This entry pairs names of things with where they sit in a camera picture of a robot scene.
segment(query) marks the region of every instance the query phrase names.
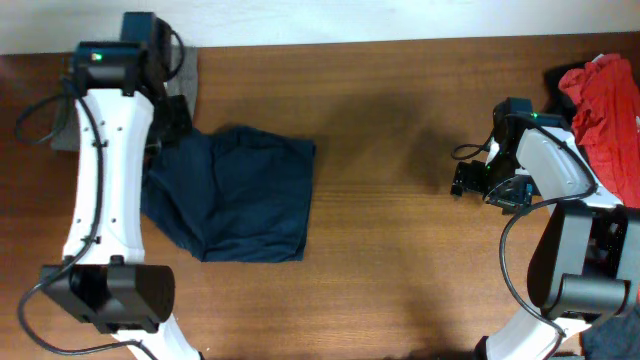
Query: table surface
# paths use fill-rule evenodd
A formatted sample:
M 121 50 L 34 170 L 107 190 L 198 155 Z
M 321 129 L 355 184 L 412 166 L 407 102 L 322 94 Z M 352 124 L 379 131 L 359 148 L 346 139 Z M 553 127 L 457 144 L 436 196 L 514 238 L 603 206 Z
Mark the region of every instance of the table surface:
M 200 263 L 148 219 L 147 262 L 171 266 L 178 323 L 208 359 L 420 358 L 470 350 L 518 309 L 500 274 L 507 217 L 449 195 L 457 144 L 479 143 L 507 96 L 547 100 L 542 72 L 620 52 L 638 70 L 640 33 L 201 49 L 195 124 L 245 124 L 317 144 L 302 262 Z M 56 91 L 65 55 L 0 57 L 0 350 L 54 359 L 18 327 L 15 305 L 39 267 L 57 263 L 71 223 L 77 154 L 16 143 L 27 104 Z M 53 110 L 32 121 L 50 126 Z M 512 232 L 508 259 L 525 292 L 548 219 Z M 43 296 L 28 318 L 77 348 L 110 341 Z M 579 350 L 577 339 L 565 350 Z M 120 349 L 93 359 L 129 359 Z

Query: black cable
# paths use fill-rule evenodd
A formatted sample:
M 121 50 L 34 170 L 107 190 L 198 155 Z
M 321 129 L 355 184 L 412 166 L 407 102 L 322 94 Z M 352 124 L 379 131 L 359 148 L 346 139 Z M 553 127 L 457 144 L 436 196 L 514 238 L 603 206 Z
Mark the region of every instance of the black cable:
M 178 73 L 180 72 L 180 69 L 182 69 L 182 65 L 184 64 L 184 56 L 186 53 L 184 48 L 184 43 L 182 42 L 180 35 L 178 35 L 178 33 L 175 32 L 173 29 L 171 29 L 171 35 L 175 36 L 176 40 L 178 40 L 178 44 L 180 44 L 180 61 L 178 61 L 178 65 L 176 66 L 176 68 L 169 72 L 167 81 L 173 79 L 174 77 L 176 77 L 176 75 L 178 75 Z
M 96 235 L 98 233 L 98 226 L 100 225 L 100 217 L 101 217 L 101 214 L 102 214 L 102 198 L 103 198 L 103 192 L 104 192 L 103 191 L 103 189 L 104 189 L 104 157 L 103 157 L 103 153 L 102 153 L 103 145 L 102 145 L 102 140 L 100 138 L 100 133 L 98 131 L 98 125 L 96 123 L 96 120 L 93 117 L 93 114 L 91 113 L 91 110 L 87 106 L 87 103 L 84 101 L 82 96 L 80 96 L 80 94 L 78 93 L 77 89 L 75 88 L 75 85 L 69 79 L 62 79 L 62 84 L 64 86 L 65 93 L 69 93 L 73 98 L 78 100 L 78 102 L 82 106 L 82 109 L 84 110 L 85 114 L 87 115 L 87 118 L 89 119 L 89 123 L 91 124 L 91 130 L 93 132 L 93 136 L 95 137 L 95 143 L 94 144 L 95 144 L 95 148 L 96 148 L 97 170 L 98 170 L 98 172 L 97 172 L 97 186 L 96 186 L 96 188 L 97 188 L 96 189 L 96 206 L 95 206 L 95 209 L 94 209 L 93 222 L 91 223 L 91 228 L 89 230 L 89 234 L 84 239 L 82 239 L 82 241 L 85 242 L 85 244 L 82 247 L 82 249 L 78 252 L 78 254 L 76 254 L 75 257 L 73 257 L 73 259 L 71 261 L 69 261 L 66 265 L 64 265 L 60 270 L 58 270 L 55 273 L 53 273 L 53 274 L 47 276 L 46 278 L 42 279 L 40 282 L 38 282 L 36 285 L 34 285 L 29 291 L 27 291 L 24 295 L 22 295 L 22 298 L 20 298 L 20 301 L 18 302 L 18 309 L 17 309 L 18 322 L 20 323 L 20 326 L 25 331 L 25 333 L 31 338 L 31 340 L 33 340 L 36 344 L 38 344 L 43 349 L 45 349 L 47 351 L 50 351 L 50 352 L 52 352 L 54 354 L 66 355 L 66 356 L 78 356 L 78 355 L 93 354 L 93 353 L 97 353 L 97 352 L 105 351 L 105 350 L 117 349 L 117 348 L 121 348 L 121 347 L 124 347 L 124 346 L 135 346 L 135 347 L 139 348 L 142 352 L 144 352 L 150 359 L 158 360 L 149 351 L 149 349 L 147 349 L 144 345 L 142 345 L 141 341 L 135 341 L 135 340 L 129 340 L 129 341 L 123 341 L 123 342 L 99 345 L 99 346 L 94 346 L 94 347 L 90 347 L 90 348 L 86 348 L 86 349 L 78 349 L 78 350 L 61 349 L 59 347 L 56 347 L 56 346 L 53 346 L 53 345 L 49 344 L 44 339 L 39 337 L 35 333 L 35 331 L 31 328 L 31 326 L 29 325 L 29 323 L 27 322 L 27 319 L 25 317 L 24 308 L 25 308 L 27 302 L 31 299 L 31 297 L 33 297 L 33 295 L 35 295 L 38 291 L 40 291 L 40 290 L 46 288 L 47 286 L 51 285 L 55 280 L 57 280 L 61 276 L 64 276 L 65 274 L 67 274 L 71 270 L 71 268 L 76 263 L 78 263 L 78 261 L 80 261 L 80 259 L 87 252 L 89 252 L 89 249 L 91 248 L 91 245 L 93 245 L 93 243 L 97 241 Z
M 505 119 L 507 119 L 507 118 L 518 119 L 518 120 L 521 120 L 521 121 L 525 121 L 531 127 L 533 127 L 536 130 L 540 131 L 549 140 L 553 141 L 562 150 L 564 150 L 578 164 L 578 166 L 581 168 L 581 170 L 584 172 L 584 174 L 587 176 L 587 178 L 591 182 L 591 185 L 589 186 L 589 188 L 585 192 L 582 192 L 582 193 L 579 193 L 579 194 L 575 194 L 575 195 L 567 195 L 567 196 L 561 196 L 561 197 L 557 197 L 557 198 L 553 198 L 553 199 L 548 199 L 548 200 L 544 200 L 544 201 L 538 202 L 538 203 L 536 203 L 534 205 L 531 205 L 529 207 L 521 208 L 509 220 L 507 225 L 504 227 L 504 230 L 502 231 L 502 235 L 500 236 L 500 248 L 499 248 L 500 270 L 502 271 L 502 276 L 504 278 L 505 283 L 507 284 L 507 288 L 509 289 L 509 292 L 511 292 L 511 295 L 514 297 L 514 299 L 516 299 L 518 304 L 520 304 L 520 306 L 523 309 L 525 309 L 531 316 L 533 316 L 537 320 L 539 320 L 539 321 L 541 321 L 541 322 L 553 327 L 556 330 L 556 332 L 558 333 L 558 339 L 556 340 L 556 346 L 547 355 L 547 357 L 545 357 L 545 359 L 548 359 L 549 357 L 551 357 L 555 353 L 555 351 L 558 349 L 558 347 L 562 343 L 562 339 L 564 339 L 567 335 L 564 332 L 564 329 L 562 327 L 560 327 L 558 324 L 554 323 L 553 321 L 544 318 L 542 315 L 538 314 L 533 308 L 531 308 L 531 306 L 529 306 L 529 304 L 527 304 L 522 299 L 520 294 L 518 294 L 518 291 L 516 290 L 515 286 L 511 282 L 511 278 L 509 277 L 509 272 L 507 270 L 507 259 L 506 259 L 507 237 L 508 237 L 509 231 L 511 230 L 513 225 L 515 225 L 515 223 L 520 218 L 528 215 L 529 213 L 531 213 L 534 210 L 537 210 L 537 209 L 540 209 L 540 208 L 543 208 L 543 207 L 546 207 L 546 206 L 549 206 L 549 205 L 556 204 L 556 203 L 558 203 L 560 201 L 584 199 L 584 198 L 586 198 L 586 197 L 588 197 L 588 196 L 590 196 L 590 195 L 592 195 L 593 193 L 596 192 L 596 190 L 598 189 L 598 183 L 596 182 L 595 177 L 593 176 L 593 174 L 591 173 L 591 171 L 589 170 L 587 165 L 580 159 L 580 157 L 573 150 L 571 150 L 571 148 L 569 148 L 569 146 L 564 141 L 560 141 L 557 137 L 555 137 L 549 131 L 545 130 L 542 126 L 540 126 L 538 123 L 533 121 L 530 117 L 527 117 L 527 116 L 524 116 L 524 115 L 510 114 L 510 115 L 506 115 L 505 116 Z
M 16 120 L 16 127 L 13 129 L 13 134 L 16 137 L 16 140 L 18 140 L 19 142 L 23 143 L 23 144 L 27 144 L 27 145 L 39 145 L 44 143 L 47 140 L 52 139 L 54 136 L 58 135 L 60 133 L 60 131 L 62 131 L 62 129 L 64 129 L 65 125 L 67 124 L 67 118 L 68 115 L 70 113 L 70 105 L 69 102 L 67 101 L 68 98 L 70 97 L 70 95 L 67 93 L 67 91 L 65 90 L 63 93 L 61 94 L 56 94 L 53 96 L 50 96 L 48 98 L 42 99 L 40 101 L 38 101 L 37 103 L 27 107 L 22 114 L 20 114 L 20 116 L 18 116 L 18 119 Z M 63 121 L 61 121 L 59 124 L 56 124 L 54 126 L 54 128 L 51 130 L 51 132 L 43 137 L 41 137 L 40 139 L 36 139 L 36 140 L 32 140 L 32 139 L 26 139 L 25 137 L 22 136 L 22 126 L 25 122 L 25 120 L 27 120 L 29 118 L 29 116 L 31 116 L 34 112 L 38 111 L 40 108 L 48 105 L 51 102 L 54 101 L 65 101 L 67 102 L 66 106 L 65 106 L 65 114 L 63 114 Z
M 477 156 L 478 154 L 480 154 L 483 151 L 489 151 L 489 144 L 491 143 L 491 139 L 493 138 L 493 131 L 491 130 L 491 134 L 489 134 L 489 137 L 487 138 L 487 140 L 484 142 L 484 144 L 482 145 L 478 145 L 478 144 L 462 144 L 462 145 L 458 145 L 455 148 L 453 148 L 453 150 L 451 150 L 451 158 L 453 160 L 469 160 L 472 157 Z M 458 156 L 456 155 L 458 153 L 458 151 L 462 150 L 462 149 L 466 149 L 466 148 L 474 148 L 477 149 L 474 152 L 468 154 L 468 155 L 462 155 L 462 156 Z

